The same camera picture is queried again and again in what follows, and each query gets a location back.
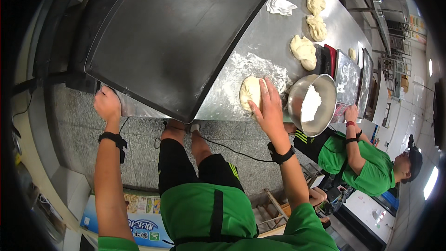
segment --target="baking sheet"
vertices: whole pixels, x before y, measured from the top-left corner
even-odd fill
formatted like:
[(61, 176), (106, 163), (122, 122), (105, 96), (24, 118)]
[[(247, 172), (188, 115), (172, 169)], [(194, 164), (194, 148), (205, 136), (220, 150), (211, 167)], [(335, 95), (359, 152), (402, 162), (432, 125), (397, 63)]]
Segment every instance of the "baking sheet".
[(360, 80), (360, 67), (349, 56), (338, 49), (336, 78), (336, 100), (337, 102), (354, 105), (358, 95), (358, 84)]
[(363, 48), (363, 68), (361, 69), (361, 85), (358, 94), (358, 118), (363, 119), (370, 96), (371, 77), (373, 74), (373, 60), (367, 49)]
[(191, 122), (266, 0), (118, 0), (85, 71), (184, 123)]

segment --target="poster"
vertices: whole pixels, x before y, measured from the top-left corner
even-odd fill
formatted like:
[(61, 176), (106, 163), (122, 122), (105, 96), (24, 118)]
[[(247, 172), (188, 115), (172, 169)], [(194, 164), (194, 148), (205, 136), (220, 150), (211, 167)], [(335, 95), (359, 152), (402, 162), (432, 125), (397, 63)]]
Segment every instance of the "poster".
[[(124, 190), (124, 200), (127, 205), (128, 225), (135, 242), (141, 246), (171, 248), (166, 240), (172, 242), (161, 219), (161, 199), (150, 193)], [(98, 233), (96, 217), (96, 198), (91, 195), (86, 204), (81, 227)]]

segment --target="sneaker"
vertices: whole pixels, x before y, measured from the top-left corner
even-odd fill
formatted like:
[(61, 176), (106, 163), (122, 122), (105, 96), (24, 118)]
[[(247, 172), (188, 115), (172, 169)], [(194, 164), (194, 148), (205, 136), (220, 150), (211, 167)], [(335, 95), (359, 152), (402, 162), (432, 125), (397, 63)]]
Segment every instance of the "sneaker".
[(192, 134), (192, 132), (194, 132), (195, 130), (200, 131), (200, 129), (202, 129), (204, 127), (204, 125), (206, 124), (205, 120), (194, 120), (190, 125), (189, 125), (189, 133)]

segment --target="metal bowl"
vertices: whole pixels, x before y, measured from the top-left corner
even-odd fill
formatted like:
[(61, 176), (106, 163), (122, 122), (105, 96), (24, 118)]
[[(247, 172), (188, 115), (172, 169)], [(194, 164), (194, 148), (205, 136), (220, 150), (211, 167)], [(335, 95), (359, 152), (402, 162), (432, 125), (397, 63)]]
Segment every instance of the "metal bowl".
[[(288, 96), (288, 113), (294, 125), (308, 137), (320, 135), (330, 124), (336, 109), (336, 85), (330, 75), (308, 75), (296, 81)], [(313, 85), (321, 97), (321, 105), (312, 121), (301, 122), (302, 103)]]

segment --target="dough ball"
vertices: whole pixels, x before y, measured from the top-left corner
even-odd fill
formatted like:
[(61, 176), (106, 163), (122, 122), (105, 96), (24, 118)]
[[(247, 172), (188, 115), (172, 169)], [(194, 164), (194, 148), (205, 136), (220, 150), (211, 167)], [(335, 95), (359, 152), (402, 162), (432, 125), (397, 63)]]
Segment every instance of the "dough ball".
[(326, 24), (320, 16), (307, 16), (307, 24), (309, 25), (311, 37), (313, 37), (316, 42), (322, 42), (327, 38)]
[(313, 15), (318, 16), (325, 9), (325, 0), (307, 0), (307, 8)]
[(248, 104), (248, 101), (253, 101), (257, 105), (257, 107), (260, 108), (262, 93), (260, 92), (259, 79), (255, 76), (247, 77), (242, 83), (239, 96), (240, 103), (242, 104), (243, 109), (252, 111)]
[(308, 38), (303, 36), (301, 39), (298, 35), (294, 36), (289, 48), (294, 56), (301, 61), (305, 70), (311, 71), (316, 68), (316, 49)]
[(350, 58), (356, 61), (356, 51), (352, 48), (349, 48), (348, 53), (350, 54)]

